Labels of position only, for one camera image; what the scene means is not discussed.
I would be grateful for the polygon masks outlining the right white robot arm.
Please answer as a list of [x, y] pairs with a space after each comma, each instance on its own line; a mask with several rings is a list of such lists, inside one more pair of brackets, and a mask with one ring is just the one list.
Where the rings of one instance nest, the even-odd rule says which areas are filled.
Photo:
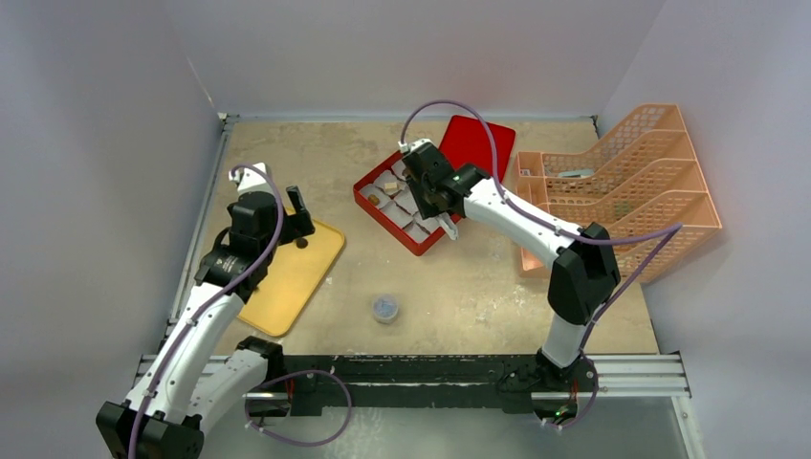
[[505, 190], [474, 164], [453, 168], [428, 139], [400, 142], [399, 150], [422, 217], [436, 221], [451, 239], [458, 237], [455, 216], [485, 225], [549, 271], [547, 301], [554, 315], [537, 353], [537, 376], [548, 388], [563, 387], [574, 377], [588, 324], [621, 280], [607, 230], [561, 220]]

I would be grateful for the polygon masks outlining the metal tweezers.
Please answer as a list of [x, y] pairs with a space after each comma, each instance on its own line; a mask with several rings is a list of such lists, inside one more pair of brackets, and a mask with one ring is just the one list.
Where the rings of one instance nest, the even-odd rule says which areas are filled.
[[436, 216], [434, 220], [439, 227], [446, 233], [450, 240], [456, 241], [459, 237], [459, 231], [456, 224], [453, 222], [451, 216], [444, 212]]

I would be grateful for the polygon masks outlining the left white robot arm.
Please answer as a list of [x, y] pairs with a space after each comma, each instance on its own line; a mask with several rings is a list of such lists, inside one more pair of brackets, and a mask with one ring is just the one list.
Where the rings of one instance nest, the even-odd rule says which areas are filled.
[[314, 233], [297, 186], [288, 213], [269, 186], [240, 187], [230, 225], [216, 236], [194, 276], [184, 310], [157, 358], [121, 403], [106, 402], [96, 425], [115, 458], [197, 458], [222, 414], [256, 385], [282, 385], [281, 348], [247, 339], [236, 361], [200, 382], [215, 345], [268, 273], [275, 250]]

